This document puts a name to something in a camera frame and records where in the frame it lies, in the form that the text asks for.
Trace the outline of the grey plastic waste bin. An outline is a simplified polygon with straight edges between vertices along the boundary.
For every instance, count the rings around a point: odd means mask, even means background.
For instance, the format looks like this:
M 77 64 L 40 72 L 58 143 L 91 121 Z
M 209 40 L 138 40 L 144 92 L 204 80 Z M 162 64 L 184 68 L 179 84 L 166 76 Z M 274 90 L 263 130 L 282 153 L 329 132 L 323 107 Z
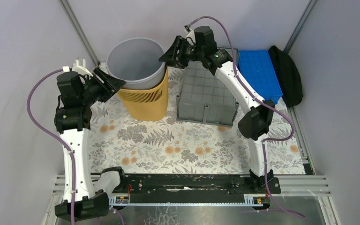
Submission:
M 105 62 L 106 69 L 110 76 L 126 82 L 125 89 L 149 90 L 164 78 L 165 63 L 158 60 L 163 54 L 157 41 L 131 38 L 112 49 Z

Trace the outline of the large grey plastic crate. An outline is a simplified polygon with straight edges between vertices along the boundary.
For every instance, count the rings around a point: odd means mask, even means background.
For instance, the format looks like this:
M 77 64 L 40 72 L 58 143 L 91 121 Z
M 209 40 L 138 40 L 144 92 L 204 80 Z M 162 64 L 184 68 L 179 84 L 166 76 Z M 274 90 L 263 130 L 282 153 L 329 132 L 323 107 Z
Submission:
M 177 120 L 232 127 L 239 103 L 202 63 L 190 61 L 180 94 L 176 97 Z

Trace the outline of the blue plastic divided crate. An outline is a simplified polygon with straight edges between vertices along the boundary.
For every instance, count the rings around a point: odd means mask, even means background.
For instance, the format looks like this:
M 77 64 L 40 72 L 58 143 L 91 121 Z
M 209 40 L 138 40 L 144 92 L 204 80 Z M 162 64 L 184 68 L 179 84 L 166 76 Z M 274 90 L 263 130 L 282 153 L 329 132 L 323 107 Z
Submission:
M 253 89 L 277 104 L 283 93 L 268 50 L 240 50 L 238 68 Z

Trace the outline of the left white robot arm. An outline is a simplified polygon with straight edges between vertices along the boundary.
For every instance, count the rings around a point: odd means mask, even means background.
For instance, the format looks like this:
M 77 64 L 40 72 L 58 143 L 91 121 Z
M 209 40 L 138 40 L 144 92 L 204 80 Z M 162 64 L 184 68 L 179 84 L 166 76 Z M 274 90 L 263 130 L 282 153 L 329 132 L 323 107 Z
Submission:
M 87 148 L 91 106 L 107 102 L 125 83 L 98 67 L 92 74 L 70 69 L 57 77 L 63 106 L 56 108 L 54 124 L 63 145 L 65 165 L 63 200 L 54 207 L 58 218 L 75 223 L 104 217 L 109 212 L 109 194 L 120 193 L 127 186 L 121 167 L 104 169 L 93 184 Z

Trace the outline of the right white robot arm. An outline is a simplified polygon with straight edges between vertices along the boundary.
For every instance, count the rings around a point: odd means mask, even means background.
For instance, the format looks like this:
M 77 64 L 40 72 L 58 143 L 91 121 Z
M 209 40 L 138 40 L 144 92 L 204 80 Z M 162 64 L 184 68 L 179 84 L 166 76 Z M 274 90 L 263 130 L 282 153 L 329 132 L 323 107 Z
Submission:
M 176 36 L 159 61 L 176 68 L 186 68 L 190 61 L 200 62 L 236 98 L 244 112 L 238 129 L 247 139 L 251 154 L 250 187 L 254 192 L 262 193 L 273 178 L 273 171 L 267 164 L 267 154 L 263 150 L 263 140 L 268 138 L 275 104 L 271 100 L 264 100 L 248 84 L 229 52 L 217 47 L 213 30 L 209 26 L 187 31 L 186 37 Z

